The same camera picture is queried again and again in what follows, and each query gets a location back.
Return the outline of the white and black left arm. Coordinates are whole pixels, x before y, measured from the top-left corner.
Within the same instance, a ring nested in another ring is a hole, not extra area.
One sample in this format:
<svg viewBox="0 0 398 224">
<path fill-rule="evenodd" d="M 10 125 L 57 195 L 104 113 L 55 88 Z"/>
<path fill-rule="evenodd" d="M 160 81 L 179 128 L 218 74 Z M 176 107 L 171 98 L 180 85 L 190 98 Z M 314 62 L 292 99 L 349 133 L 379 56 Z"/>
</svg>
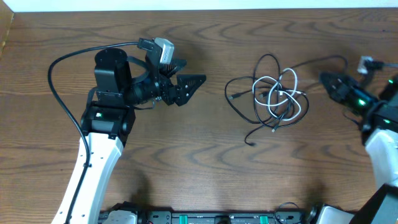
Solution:
<svg viewBox="0 0 398 224">
<path fill-rule="evenodd" d="M 186 60 L 175 59 L 174 44 L 167 39 L 139 39 L 144 60 L 129 56 L 125 43 L 93 47 L 95 80 L 86 107 L 77 121 L 58 95 L 53 68 L 67 58 L 90 49 L 66 54 L 49 66 L 50 90 L 80 135 L 78 157 L 53 223 L 98 223 L 112 171 L 123 153 L 136 120 L 148 101 L 182 106 L 206 81 L 206 75 L 181 75 Z"/>
</svg>

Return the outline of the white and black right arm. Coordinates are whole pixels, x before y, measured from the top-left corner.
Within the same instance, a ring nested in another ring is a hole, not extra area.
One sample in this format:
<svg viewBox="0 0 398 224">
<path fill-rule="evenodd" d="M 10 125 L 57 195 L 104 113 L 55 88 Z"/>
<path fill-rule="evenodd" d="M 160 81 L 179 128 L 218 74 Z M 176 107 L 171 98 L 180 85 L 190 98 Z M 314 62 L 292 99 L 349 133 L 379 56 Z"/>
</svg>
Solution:
<svg viewBox="0 0 398 224">
<path fill-rule="evenodd" d="M 324 206 L 317 223 L 397 223 L 397 77 L 379 96 L 343 73 L 322 72 L 319 79 L 333 101 L 361 117 L 358 128 L 377 191 L 355 213 Z"/>
</svg>

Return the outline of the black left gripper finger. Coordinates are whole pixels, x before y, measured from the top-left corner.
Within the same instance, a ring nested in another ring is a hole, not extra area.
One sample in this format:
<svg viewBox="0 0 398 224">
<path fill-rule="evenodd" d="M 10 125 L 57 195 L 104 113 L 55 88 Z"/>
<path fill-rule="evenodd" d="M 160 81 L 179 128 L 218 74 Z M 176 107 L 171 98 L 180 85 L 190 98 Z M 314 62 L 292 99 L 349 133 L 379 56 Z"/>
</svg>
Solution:
<svg viewBox="0 0 398 224">
<path fill-rule="evenodd" d="M 177 97 L 175 103 L 178 106 L 186 104 L 199 87 L 206 81 L 206 75 L 177 75 Z"/>
<path fill-rule="evenodd" d="M 181 69 L 186 65 L 187 61 L 184 59 L 172 59 L 169 64 L 162 64 L 160 66 L 160 74 L 166 78 L 170 78 L 177 72 L 181 71 Z"/>
</svg>

